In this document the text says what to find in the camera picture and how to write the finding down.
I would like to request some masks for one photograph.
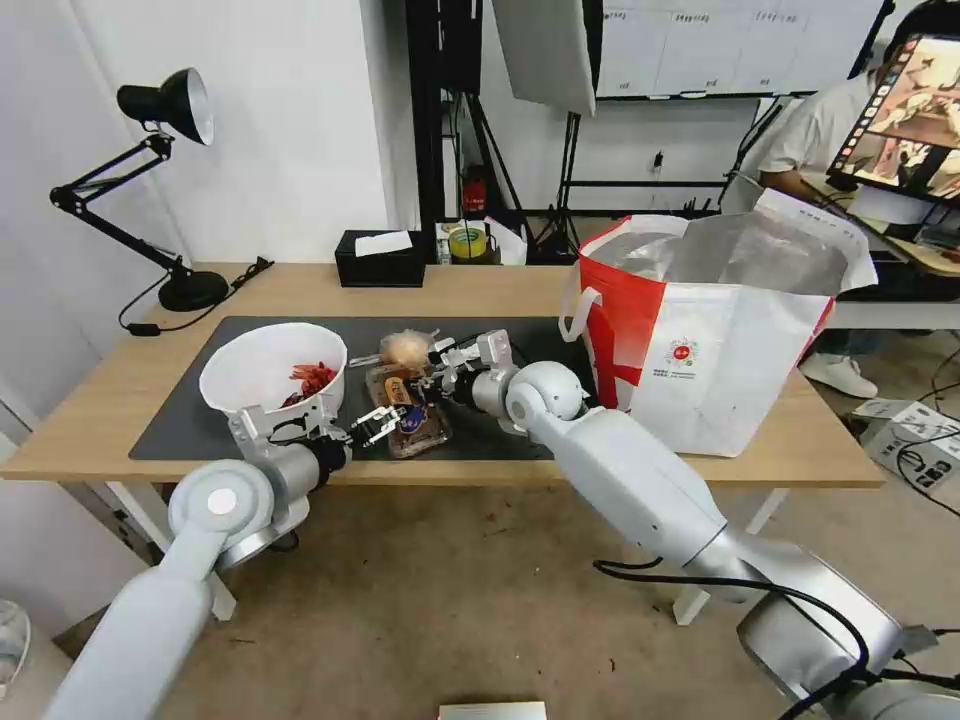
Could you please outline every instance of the bag handle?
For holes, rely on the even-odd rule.
[[[557,325],[560,328],[560,336],[564,342],[573,342],[581,335],[583,329],[587,326],[587,317],[590,315],[590,309],[593,304],[603,305],[603,295],[592,287],[586,287],[580,293],[577,300],[576,310],[573,312],[573,319],[570,325],[566,324],[566,317],[570,315],[570,298],[577,289],[577,280],[580,278],[579,261],[573,264],[570,269],[570,276],[567,278],[567,284],[563,289],[563,303],[560,307],[560,316],[557,318]]]

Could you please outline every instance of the desk lamp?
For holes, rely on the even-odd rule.
[[[178,70],[160,87],[124,85],[117,91],[117,104],[124,115],[137,120],[150,135],[69,185],[54,188],[50,191],[50,201],[54,207],[83,220],[164,268],[169,279],[160,288],[159,300],[167,310],[189,312],[222,302],[229,290],[222,276],[185,267],[182,256],[134,237],[89,208],[97,198],[170,159],[174,138],[163,131],[161,123],[201,145],[213,142],[213,114],[200,73],[194,68]],[[151,151],[154,157],[140,167],[116,177],[101,177],[144,150]]]

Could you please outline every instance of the white box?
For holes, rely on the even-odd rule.
[[[868,400],[853,411],[870,425],[860,444],[874,462],[930,492],[960,475],[960,424],[922,403],[911,400]],[[903,451],[900,469],[897,456]]]
[[[439,720],[547,720],[542,702],[441,705]]]

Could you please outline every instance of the lamp shade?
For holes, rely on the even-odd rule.
[[[123,85],[117,90],[117,104],[124,115],[141,123],[167,123],[194,142],[213,143],[213,111],[195,68],[178,70],[160,87]]]

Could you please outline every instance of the red and white bag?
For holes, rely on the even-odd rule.
[[[578,266],[560,332],[585,335],[600,402],[676,452],[727,457],[746,448],[834,297],[877,282],[859,229],[770,190],[745,215],[626,218]]]

